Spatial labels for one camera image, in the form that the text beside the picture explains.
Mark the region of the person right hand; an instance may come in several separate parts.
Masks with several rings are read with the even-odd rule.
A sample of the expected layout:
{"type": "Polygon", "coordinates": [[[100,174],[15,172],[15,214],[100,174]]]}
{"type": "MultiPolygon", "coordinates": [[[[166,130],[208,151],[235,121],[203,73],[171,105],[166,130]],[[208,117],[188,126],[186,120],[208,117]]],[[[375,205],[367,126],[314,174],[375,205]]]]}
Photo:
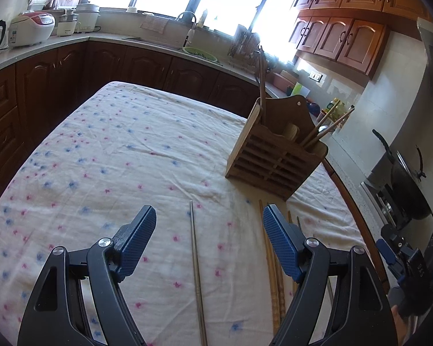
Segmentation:
{"type": "Polygon", "coordinates": [[[393,315],[393,321],[397,331],[397,340],[398,345],[402,346],[404,344],[404,340],[408,335],[408,324],[403,320],[398,312],[398,306],[395,304],[391,308],[391,312],[393,315]]]}

